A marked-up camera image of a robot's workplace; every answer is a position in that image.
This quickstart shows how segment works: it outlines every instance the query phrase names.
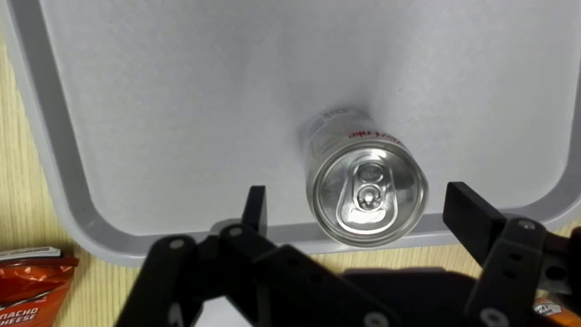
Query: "can lid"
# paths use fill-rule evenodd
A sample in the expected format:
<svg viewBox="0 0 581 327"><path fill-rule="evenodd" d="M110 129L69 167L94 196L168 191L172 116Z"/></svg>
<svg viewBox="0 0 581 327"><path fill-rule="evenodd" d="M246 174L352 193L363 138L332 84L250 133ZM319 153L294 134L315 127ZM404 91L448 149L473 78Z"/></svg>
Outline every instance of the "can lid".
<svg viewBox="0 0 581 327"><path fill-rule="evenodd" d="M406 234L424 202L426 180L397 144L357 144L335 153L321 165L312 193L323 231L357 247Z"/></svg>

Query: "screw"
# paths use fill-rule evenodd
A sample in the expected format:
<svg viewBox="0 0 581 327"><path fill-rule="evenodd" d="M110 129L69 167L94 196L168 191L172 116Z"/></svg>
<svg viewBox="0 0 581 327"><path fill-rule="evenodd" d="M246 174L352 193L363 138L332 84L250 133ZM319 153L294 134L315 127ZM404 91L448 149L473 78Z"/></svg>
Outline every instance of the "screw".
<svg viewBox="0 0 581 327"><path fill-rule="evenodd" d="M388 327L388 320L383 312L368 312L363 318L364 327Z"/></svg>
<svg viewBox="0 0 581 327"><path fill-rule="evenodd" d="M533 231L537 229L532 222L528 220L519 220L519 227L526 229L526 231Z"/></svg>
<svg viewBox="0 0 581 327"><path fill-rule="evenodd" d="M486 325L486 327L508 327L508 318L492 307L486 307L479 312L479 320Z"/></svg>
<svg viewBox="0 0 581 327"><path fill-rule="evenodd" d="M181 249L185 242L181 238L176 238L168 243L170 249Z"/></svg>
<svg viewBox="0 0 581 327"><path fill-rule="evenodd" d="M239 229L239 227L232 227L230 231L228 231L228 236L232 236L232 238L236 238L236 236L239 236L243 231Z"/></svg>

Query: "silver can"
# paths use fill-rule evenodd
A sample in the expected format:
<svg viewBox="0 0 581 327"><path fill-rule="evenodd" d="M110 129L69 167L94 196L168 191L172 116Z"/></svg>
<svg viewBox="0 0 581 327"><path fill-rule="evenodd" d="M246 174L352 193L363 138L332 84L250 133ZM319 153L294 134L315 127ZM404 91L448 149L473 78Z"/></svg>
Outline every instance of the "silver can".
<svg viewBox="0 0 581 327"><path fill-rule="evenodd" d="M330 238L375 247L417 225L428 183L403 144L364 111L328 111L305 134L306 198Z"/></svg>

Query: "gray tray border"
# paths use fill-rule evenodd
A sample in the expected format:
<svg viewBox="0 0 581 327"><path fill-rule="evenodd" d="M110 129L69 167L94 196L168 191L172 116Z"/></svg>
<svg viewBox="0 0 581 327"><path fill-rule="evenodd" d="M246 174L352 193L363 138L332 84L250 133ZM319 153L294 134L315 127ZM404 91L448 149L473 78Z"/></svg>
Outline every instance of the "gray tray border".
<svg viewBox="0 0 581 327"><path fill-rule="evenodd" d="M107 223L90 202L39 2L0 2L0 27L9 47L25 113L61 223L83 249L99 258L123 265L141 263L148 245L157 240L157 236L138 236L118 231ZM537 202L524 207L502 209L504 213L533 218L551 229L581 216L579 94L581 87L577 84L570 153L562 176L555 187ZM203 240L207 233L194 233L192 236ZM276 243L292 242L306 253L354 249L328 240L315 222L268 227L268 238ZM453 236L443 225L441 214L426 214L412 234L388 247L452 242Z"/></svg>

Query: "red snack bag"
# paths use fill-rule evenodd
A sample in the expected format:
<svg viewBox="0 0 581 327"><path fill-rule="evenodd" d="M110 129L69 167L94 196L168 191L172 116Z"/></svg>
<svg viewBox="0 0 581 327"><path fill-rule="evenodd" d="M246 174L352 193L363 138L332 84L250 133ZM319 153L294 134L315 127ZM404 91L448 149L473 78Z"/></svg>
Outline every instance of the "red snack bag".
<svg viewBox="0 0 581 327"><path fill-rule="evenodd" d="M50 327L76 263L54 247L0 253L0 327Z"/></svg>
<svg viewBox="0 0 581 327"><path fill-rule="evenodd" d="M581 327L581 318L550 298L537 298L533 311L562 327Z"/></svg>

